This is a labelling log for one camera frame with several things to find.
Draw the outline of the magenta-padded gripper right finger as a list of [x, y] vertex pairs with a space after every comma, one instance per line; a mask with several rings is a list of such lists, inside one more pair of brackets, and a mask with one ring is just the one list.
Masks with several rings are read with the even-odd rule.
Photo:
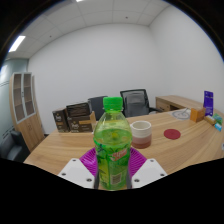
[[128, 189], [146, 186], [166, 175], [165, 170], [154, 158], [147, 159], [138, 150], [130, 150], [126, 181]]

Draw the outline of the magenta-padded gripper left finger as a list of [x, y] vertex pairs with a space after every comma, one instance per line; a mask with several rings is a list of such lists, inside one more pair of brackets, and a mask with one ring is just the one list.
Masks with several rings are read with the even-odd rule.
[[99, 176], [95, 149], [90, 149], [80, 158], [72, 158], [58, 176], [78, 186], [97, 189]]

